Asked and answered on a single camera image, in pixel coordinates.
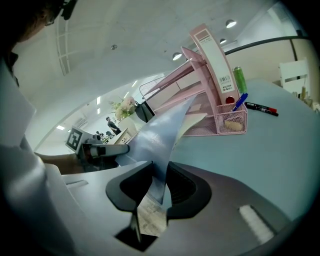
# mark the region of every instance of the barcode label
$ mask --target barcode label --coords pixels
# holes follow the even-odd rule
[[[220,83],[229,82],[229,81],[230,81],[229,75],[226,75],[224,77],[220,77]]]

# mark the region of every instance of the ceiling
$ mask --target ceiling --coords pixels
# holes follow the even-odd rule
[[[234,41],[249,21],[274,0],[78,0],[70,20],[62,17],[14,52],[22,93],[32,102],[38,90],[116,44],[145,48],[172,59],[181,46],[192,47],[189,31],[206,23],[219,40]],[[226,21],[237,25],[227,29]]]

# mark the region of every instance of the gray desk surface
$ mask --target gray desk surface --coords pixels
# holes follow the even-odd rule
[[[171,161],[235,178],[279,207],[291,220],[307,212],[320,183],[320,117],[281,87],[247,81],[247,133],[182,137]]]

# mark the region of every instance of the black marker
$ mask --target black marker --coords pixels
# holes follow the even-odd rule
[[[272,107],[263,106],[263,105],[259,105],[259,104],[255,104],[255,103],[251,103],[251,102],[245,102],[244,104],[245,104],[246,107],[248,107],[248,106],[258,107],[258,108],[262,108],[262,109],[269,110],[271,112],[277,113],[277,110],[275,108],[272,108]]]
[[[255,107],[255,110],[258,110],[258,111],[261,111],[261,112],[264,112],[264,113],[267,113],[267,114],[270,114],[270,115],[273,115],[273,116],[276,116],[276,117],[279,116],[278,113],[272,112],[270,110],[267,110],[267,109],[264,109],[264,108],[261,108],[261,107],[258,107],[258,106]]]
[[[261,107],[258,107],[258,106],[251,106],[251,105],[247,104],[246,107],[248,109],[258,110],[258,111],[261,111],[261,112],[264,112],[264,113],[267,113],[267,114],[270,114],[270,115],[273,115],[273,116],[276,116],[276,117],[279,116],[278,113],[272,112],[270,110],[267,110],[267,109],[264,109],[264,108],[261,108]]]

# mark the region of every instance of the white wall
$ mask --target white wall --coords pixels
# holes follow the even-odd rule
[[[174,70],[180,64],[144,48],[125,46],[87,61],[38,91],[32,102],[37,113],[25,133],[30,146],[36,149],[60,121],[94,98],[134,80]]]
[[[281,24],[287,37],[297,36],[296,29],[289,18],[282,20]]]
[[[238,36],[237,42],[241,47],[258,41],[285,36],[282,29],[279,28],[267,12],[259,20],[246,27]]]
[[[221,48],[224,52],[227,52],[227,51],[233,50],[238,47],[240,47],[238,41],[234,41],[229,44],[223,45]]]
[[[320,60],[313,43],[305,39],[292,40],[298,61],[306,59],[309,70],[310,97],[320,102]]]
[[[259,44],[228,54],[231,68],[240,66],[245,79],[260,78],[269,82],[280,80],[279,63],[294,62],[289,40]]]
[[[58,155],[68,155],[73,154],[74,152],[68,148],[63,141],[52,142],[45,141],[41,146],[36,150],[37,153],[47,156],[58,156]]]

